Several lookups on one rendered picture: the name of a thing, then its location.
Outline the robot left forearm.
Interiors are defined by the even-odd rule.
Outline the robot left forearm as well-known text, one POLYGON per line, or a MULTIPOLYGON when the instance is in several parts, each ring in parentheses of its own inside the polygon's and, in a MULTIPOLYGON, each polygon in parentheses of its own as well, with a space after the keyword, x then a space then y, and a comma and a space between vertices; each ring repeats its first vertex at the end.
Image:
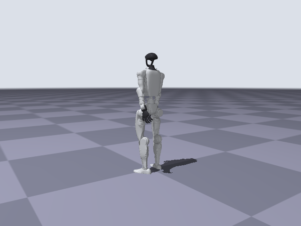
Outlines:
POLYGON ((138 97, 139 97, 139 105, 141 107, 141 109, 145 109, 144 105, 145 105, 145 100, 144 100, 144 94, 142 93, 140 88, 137 88, 136 90, 138 97))

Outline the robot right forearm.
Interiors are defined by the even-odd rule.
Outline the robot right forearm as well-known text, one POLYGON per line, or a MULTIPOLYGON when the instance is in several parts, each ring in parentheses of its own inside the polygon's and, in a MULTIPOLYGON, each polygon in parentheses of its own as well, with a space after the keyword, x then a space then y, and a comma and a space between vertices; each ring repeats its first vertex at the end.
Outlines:
POLYGON ((161 93, 158 94, 158 96, 155 97, 155 103, 156 103, 157 105, 159 105, 160 97, 161 97, 161 93))

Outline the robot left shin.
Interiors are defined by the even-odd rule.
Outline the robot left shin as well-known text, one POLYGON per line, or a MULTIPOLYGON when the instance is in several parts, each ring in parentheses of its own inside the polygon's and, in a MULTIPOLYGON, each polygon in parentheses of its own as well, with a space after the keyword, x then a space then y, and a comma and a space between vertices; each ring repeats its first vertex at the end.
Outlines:
POLYGON ((147 159, 149 156, 149 146, 147 145, 147 139, 142 138, 139 142, 140 157, 142 160, 143 170, 147 169, 147 159))

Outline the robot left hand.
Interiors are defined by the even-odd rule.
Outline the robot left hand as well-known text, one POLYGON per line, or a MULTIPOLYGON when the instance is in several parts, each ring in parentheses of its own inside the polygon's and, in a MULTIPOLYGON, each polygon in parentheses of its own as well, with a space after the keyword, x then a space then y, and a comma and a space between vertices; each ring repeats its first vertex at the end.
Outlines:
POLYGON ((146 105, 144 105, 144 107, 145 107, 145 109, 143 109, 143 110, 141 110, 143 113, 142 113, 142 119, 143 119, 143 121, 145 121, 146 123, 150 123, 150 122, 152 122, 151 120, 153 120, 151 117, 150 117, 150 115, 149 115, 149 113, 147 112, 147 107, 146 107, 146 105), (150 120, 151 119, 151 120, 150 120), (150 122, 149 122, 150 121, 150 122))

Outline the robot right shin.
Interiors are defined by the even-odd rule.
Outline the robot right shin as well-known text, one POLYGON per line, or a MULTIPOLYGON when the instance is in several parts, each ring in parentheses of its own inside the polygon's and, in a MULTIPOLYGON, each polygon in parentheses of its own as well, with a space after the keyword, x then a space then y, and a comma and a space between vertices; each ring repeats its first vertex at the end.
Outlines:
MULTIPOLYGON (((161 141, 162 141, 162 137, 161 137, 161 141)), ((161 149, 162 149, 161 141, 160 141, 160 143, 154 143, 153 142, 153 151, 154 151, 154 154, 155 154, 155 165, 159 164, 160 153, 161 153, 161 149)))

